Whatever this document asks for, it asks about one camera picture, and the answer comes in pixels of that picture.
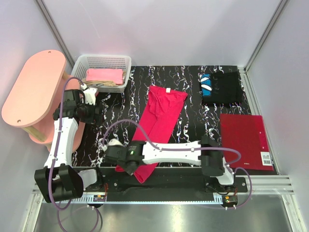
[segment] beige cloth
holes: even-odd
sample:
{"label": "beige cloth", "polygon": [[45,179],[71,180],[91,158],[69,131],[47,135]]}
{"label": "beige cloth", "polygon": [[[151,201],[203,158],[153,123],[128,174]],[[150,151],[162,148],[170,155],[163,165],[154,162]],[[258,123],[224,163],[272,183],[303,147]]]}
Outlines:
{"label": "beige cloth", "polygon": [[86,81],[86,78],[82,80],[86,85],[93,85],[93,84],[103,84],[104,86],[117,86],[114,81]]}

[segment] red folder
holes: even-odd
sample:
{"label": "red folder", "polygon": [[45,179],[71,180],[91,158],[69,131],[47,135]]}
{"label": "red folder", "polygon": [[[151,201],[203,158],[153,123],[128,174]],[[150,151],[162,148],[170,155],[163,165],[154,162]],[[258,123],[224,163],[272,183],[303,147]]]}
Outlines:
{"label": "red folder", "polygon": [[[220,115],[222,147],[235,149],[241,159],[230,167],[273,171],[262,116]],[[227,162],[235,160],[233,152],[224,152]]]}

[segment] barcode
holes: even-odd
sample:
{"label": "barcode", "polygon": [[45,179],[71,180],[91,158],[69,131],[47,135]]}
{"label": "barcode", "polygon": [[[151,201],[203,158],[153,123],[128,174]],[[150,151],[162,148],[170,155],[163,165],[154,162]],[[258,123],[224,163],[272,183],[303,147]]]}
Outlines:
{"label": "barcode", "polygon": [[261,158],[264,166],[272,166],[269,152],[261,152]]}
{"label": "barcode", "polygon": [[263,160],[264,164],[271,164],[270,160]]}

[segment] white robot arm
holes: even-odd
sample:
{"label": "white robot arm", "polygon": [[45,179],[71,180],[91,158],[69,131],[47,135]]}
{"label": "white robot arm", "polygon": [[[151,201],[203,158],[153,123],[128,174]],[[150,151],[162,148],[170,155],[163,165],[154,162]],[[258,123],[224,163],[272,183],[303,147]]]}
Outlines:
{"label": "white robot arm", "polygon": [[155,149],[149,142],[133,141],[128,147],[116,139],[112,139],[107,146],[105,159],[107,162],[118,164],[128,174],[132,175],[141,165],[160,162],[182,162],[201,166],[205,176],[216,177],[221,185],[229,186],[234,184],[233,170],[226,166],[222,152],[208,150],[195,150],[202,146],[215,145],[207,138],[185,144],[159,144],[160,148],[169,148],[170,151]]}
{"label": "white robot arm", "polygon": [[[64,92],[62,129],[58,143],[57,158],[53,171],[53,197],[55,201],[79,198],[89,185],[97,182],[96,169],[87,169],[77,173],[72,168],[72,150],[74,137],[79,122],[101,125],[103,105],[96,106],[96,88],[88,88],[84,91],[78,89]],[[48,193],[48,175],[54,159],[60,123],[60,107],[53,114],[55,132],[48,159],[43,169],[36,170],[34,178],[41,190],[46,202],[50,202]]]}

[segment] pink cloth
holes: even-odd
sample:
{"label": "pink cloth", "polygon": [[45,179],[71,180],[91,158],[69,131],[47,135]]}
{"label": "pink cloth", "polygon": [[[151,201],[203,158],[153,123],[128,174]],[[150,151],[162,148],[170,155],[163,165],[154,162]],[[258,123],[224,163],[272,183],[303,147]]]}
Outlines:
{"label": "pink cloth", "polygon": [[116,85],[122,85],[122,69],[88,69],[86,81],[114,81]]}
{"label": "pink cloth", "polygon": [[[171,90],[167,93],[165,88],[150,86],[148,103],[139,124],[152,142],[168,143],[187,96],[188,94],[184,92]],[[145,141],[146,139],[140,130],[136,130],[132,140]],[[140,166],[134,175],[140,183],[143,183],[156,166],[157,163]],[[124,171],[119,166],[115,170]]]}

